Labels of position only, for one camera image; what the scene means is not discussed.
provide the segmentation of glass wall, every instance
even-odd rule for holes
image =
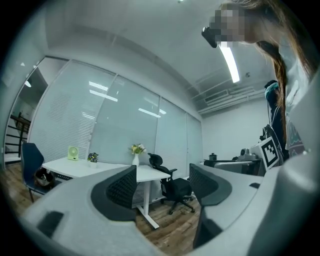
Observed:
[[[202,155],[201,123],[159,95],[106,70],[70,61],[46,90],[35,113],[29,142],[46,162],[79,148],[79,158],[97,153],[99,162],[128,164],[130,147],[143,144],[148,153],[189,175],[189,163]],[[149,164],[149,156],[139,156]]]
[[[160,97],[120,76],[106,94],[89,151],[98,153],[102,162],[121,164],[132,163],[132,144],[143,144],[154,153]],[[149,163],[146,153],[139,158],[142,164]]]
[[[85,159],[103,94],[115,74],[70,61],[47,88],[30,128],[28,142],[35,143],[46,162],[66,157],[68,147],[79,148]]]

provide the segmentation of long hair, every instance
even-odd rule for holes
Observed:
[[[284,3],[280,0],[231,0],[231,2],[247,11],[248,15],[252,14],[259,16],[261,19],[267,19],[282,28],[309,80],[313,77],[319,66],[319,53],[305,27]],[[282,127],[284,141],[286,141],[286,65],[279,53],[279,45],[276,43],[259,41],[256,46],[269,56],[273,62],[275,76],[280,89],[277,104],[281,106]]]

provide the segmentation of potted plant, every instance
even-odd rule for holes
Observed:
[[[147,149],[142,144],[133,144],[130,148],[131,154],[134,155],[132,165],[138,167],[140,165],[139,163],[139,155],[142,153],[147,152]]]
[[[88,162],[89,162],[89,165],[90,165],[90,167],[92,167],[92,168],[97,168],[97,163],[98,163],[98,154],[97,153],[90,153],[89,155],[88,155],[88,158],[87,158],[87,160],[88,160]]]

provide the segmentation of black bag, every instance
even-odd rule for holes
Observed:
[[[51,172],[47,173],[47,169],[43,167],[34,173],[34,183],[39,187],[50,190],[55,186],[55,182],[55,176]]]

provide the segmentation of desk leg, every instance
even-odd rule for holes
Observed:
[[[144,196],[143,196],[143,208],[138,205],[138,210],[142,213],[143,217],[154,227],[159,228],[159,225],[149,216],[149,198],[150,198],[150,184],[151,181],[144,183]]]

